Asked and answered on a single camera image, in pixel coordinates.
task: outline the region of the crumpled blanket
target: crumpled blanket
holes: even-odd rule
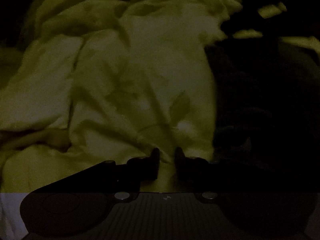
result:
[[[213,158],[215,84],[204,46],[241,0],[45,0],[36,40],[0,90],[0,130],[68,130],[60,152],[1,151],[1,192],[31,192],[104,160],[161,151],[158,180],[174,192],[173,153]]]

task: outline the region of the black fabric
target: black fabric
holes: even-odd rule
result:
[[[5,46],[14,47],[19,39],[25,14],[33,0],[0,0],[2,26],[0,41],[5,41]]]
[[[263,19],[257,9],[283,2],[287,12],[272,18]],[[319,31],[315,28],[320,21],[317,13],[319,0],[243,0],[243,10],[223,22],[222,31],[231,36],[239,30],[254,29],[270,36],[315,36]]]
[[[256,159],[318,187],[319,66],[277,38],[227,39],[205,51],[218,87],[216,152],[250,138]]]

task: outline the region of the bedding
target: bedding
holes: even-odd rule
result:
[[[227,37],[220,25],[241,8],[241,0],[44,0],[35,39],[0,90],[0,131],[27,131],[23,146],[18,137],[0,150],[0,237],[26,235],[14,198],[153,147],[158,180],[141,191],[182,191],[175,147],[214,158],[215,82],[204,46]]]

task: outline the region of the black object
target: black object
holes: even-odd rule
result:
[[[83,233],[106,218],[116,203],[135,199],[142,180],[157,179],[159,163],[157,148],[150,157],[127,164],[99,163],[31,192],[20,205],[21,217],[28,232],[44,237]],[[130,197],[117,199],[117,192]]]
[[[116,185],[114,179],[124,170],[133,172],[136,168],[144,168],[143,163],[153,165],[153,170],[142,177],[139,172],[133,173],[133,177],[156,179],[158,149],[154,149],[149,158],[129,161],[135,163],[130,164],[130,168],[117,167],[113,161],[103,162],[27,195],[20,205],[20,214],[29,232],[24,239],[254,240],[255,235],[288,237],[303,232],[315,208],[316,194],[273,197],[268,194],[211,193],[214,189],[223,189],[222,184],[215,181],[225,181],[225,188],[236,186],[221,178],[225,174],[219,173],[226,167],[219,170],[221,164],[186,158],[181,148],[176,149],[175,155],[179,179],[196,182],[194,192],[119,192],[128,189],[127,185]],[[246,173],[249,172],[257,175],[254,169]],[[130,174],[120,177],[125,180]]]
[[[293,191],[319,191],[317,62],[273,37],[226,39],[205,52],[217,83],[215,155],[285,172],[300,181]]]

